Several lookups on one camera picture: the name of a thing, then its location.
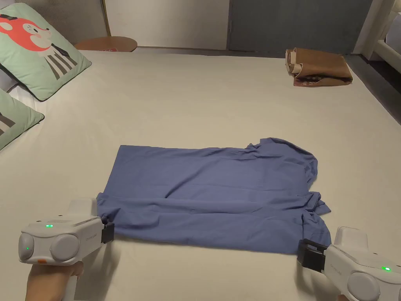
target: human hand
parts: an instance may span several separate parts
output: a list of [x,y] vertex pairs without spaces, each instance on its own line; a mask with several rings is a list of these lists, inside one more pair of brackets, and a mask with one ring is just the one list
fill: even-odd
[[61,301],[71,276],[83,274],[83,263],[71,266],[32,265],[25,301]]

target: bed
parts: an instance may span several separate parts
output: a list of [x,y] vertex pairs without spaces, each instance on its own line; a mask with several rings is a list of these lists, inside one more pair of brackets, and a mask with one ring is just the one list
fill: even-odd
[[401,72],[401,0],[377,0],[371,11],[373,21],[362,54],[369,60],[384,60]]
[[[83,51],[92,66],[39,103],[46,118],[0,152],[3,300],[23,300],[20,230],[102,192],[121,144],[245,147],[278,137],[319,160],[332,237],[349,226],[400,262],[401,127],[352,73],[351,85],[292,85],[284,59]],[[85,259],[82,300],[334,300],[295,256],[117,239]]]

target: folded shirt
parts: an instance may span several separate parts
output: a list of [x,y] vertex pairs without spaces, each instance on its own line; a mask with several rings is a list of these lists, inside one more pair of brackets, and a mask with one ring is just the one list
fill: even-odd
[[247,148],[121,146],[99,216],[117,234],[194,246],[295,254],[298,241],[331,243],[309,192],[316,158],[280,139]]
[[342,55],[317,50],[286,50],[287,71],[294,86],[339,86],[352,83],[352,75]]

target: red sticker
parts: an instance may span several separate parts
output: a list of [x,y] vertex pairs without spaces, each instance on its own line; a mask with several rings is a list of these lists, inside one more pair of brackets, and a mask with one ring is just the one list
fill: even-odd
[[110,51],[110,52],[118,52],[117,48],[109,48],[109,49],[104,49],[101,51]]

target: blue shirt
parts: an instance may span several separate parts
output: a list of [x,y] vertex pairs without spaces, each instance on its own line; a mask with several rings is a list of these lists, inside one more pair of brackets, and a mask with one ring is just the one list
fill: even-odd
[[331,243],[309,188],[317,160],[287,141],[247,148],[120,146],[99,216],[117,234],[194,246],[295,254],[298,241]]

